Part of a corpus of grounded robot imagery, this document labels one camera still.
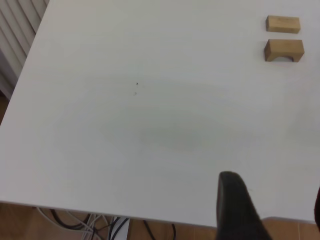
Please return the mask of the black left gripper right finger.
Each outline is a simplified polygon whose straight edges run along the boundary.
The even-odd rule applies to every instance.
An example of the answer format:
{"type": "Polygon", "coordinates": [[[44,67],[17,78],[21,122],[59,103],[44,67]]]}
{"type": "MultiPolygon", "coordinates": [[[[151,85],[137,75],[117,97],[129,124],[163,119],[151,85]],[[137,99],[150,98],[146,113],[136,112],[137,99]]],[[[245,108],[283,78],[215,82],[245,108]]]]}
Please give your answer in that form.
{"type": "Polygon", "coordinates": [[[316,225],[320,225],[320,188],[318,189],[314,205],[314,220],[316,225]]]}

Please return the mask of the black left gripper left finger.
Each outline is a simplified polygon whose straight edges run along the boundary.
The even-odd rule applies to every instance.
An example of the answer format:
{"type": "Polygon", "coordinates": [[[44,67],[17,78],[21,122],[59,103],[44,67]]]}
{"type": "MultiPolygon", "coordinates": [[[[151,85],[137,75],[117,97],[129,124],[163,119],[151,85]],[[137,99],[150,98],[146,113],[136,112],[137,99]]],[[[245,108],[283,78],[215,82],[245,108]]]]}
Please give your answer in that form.
{"type": "Polygon", "coordinates": [[[217,240],[270,240],[246,184],[235,172],[219,174],[216,201],[217,240]]]}

